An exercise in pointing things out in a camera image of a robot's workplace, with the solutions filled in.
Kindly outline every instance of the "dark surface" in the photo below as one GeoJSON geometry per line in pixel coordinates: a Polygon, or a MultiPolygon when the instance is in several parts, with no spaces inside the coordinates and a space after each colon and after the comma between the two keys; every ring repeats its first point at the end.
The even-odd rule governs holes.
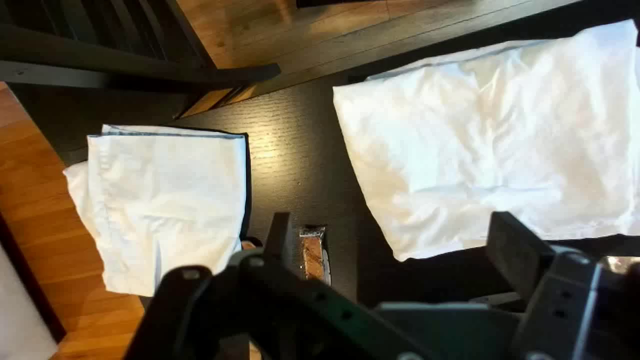
{"type": "Polygon", "coordinates": [[[7,252],[7,259],[12,262],[18,279],[24,284],[27,295],[32,299],[37,310],[41,312],[43,323],[51,331],[57,343],[63,343],[67,331],[63,328],[60,318],[57,317],[52,305],[47,301],[34,273],[31,271],[27,259],[21,252],[18,243],[15,241],[12,232],[9,231],[5,218],[0,217],[0,247],[7,252]]]}
{"type": "MultiPolygon", "coordinates": [[[[358,297],[365,305],[372,307],[380,301],[445,303],[507,292],[510,286],[500,279],[485,250],[455,252],[403,264],[393,259],[380,228],[365,206],[344,151],[330,89],[425,56],[519,38],[573,37],[589,26],[640,19],[638,9],[640,5],[633,0],[573,5],[355,68],[333,78],[186,118],[178,126],[251,134],[254,206],[249,235],[267,241],[274,212],[291,212],[295,226],[327,225],[333,284],[346,297],[358,297]]],[[[102,122],[172,124],[165,116],[165,111],[160,111],[168,104],[152,99],[147,101],[147,104],[139,104],[139,113],[119,114],[115,106],[132,106],[134,99],[120,99],[120,104],[117,104],[119,101],[115,99],[89,101],[71,95],[64,99],[67,106],[60,106],[60,99],[43,95],[32,99],[27,109],[64,161],[77,163],[82,159],[84,134],[102,122]]],[[[580,248],[595,257],[638,250],[637,243],[622,239],[580,243],[580,248]]]]}

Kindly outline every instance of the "wooden panel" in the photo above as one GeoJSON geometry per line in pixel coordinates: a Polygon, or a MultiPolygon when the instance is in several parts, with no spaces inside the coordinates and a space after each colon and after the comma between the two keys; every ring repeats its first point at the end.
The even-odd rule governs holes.
{"type": "Polygon", "coordinates": [[[296,10],[291,0],[178,0],[219,68],[276,62],[251,99],[576,0],[376,0],[296,10]]]}
{"type": "Polygon", "coordinates": [[[5,84],[0,114],[0,214],[69,333],[58,358],[120,358],[143,307],[137,297],[105,290],[63,163],[5,84]]]}
{"type": "Polygon", "coordinates": [[[37,32],[55,32],[55,26],[41,0],[7,2],[17,26],[37,32]]]}

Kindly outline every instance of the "white napkin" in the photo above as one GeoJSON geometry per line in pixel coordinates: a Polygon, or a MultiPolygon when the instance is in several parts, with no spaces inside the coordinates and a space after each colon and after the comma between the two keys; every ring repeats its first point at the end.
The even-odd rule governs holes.
{"type": "Polygon", "coordinates": [[[71,196],[95,237],[110,292],[152,297],[185,264],[222,273],[241,250],[246,138],[158,126],[105,126],[71,196]]]}
{"type": "Polygon", "coordinates": [[[487,243],[508,211],[543,239],[640,235],[637,26],[508,42],[334,89],[395,257],[487,243]]]}

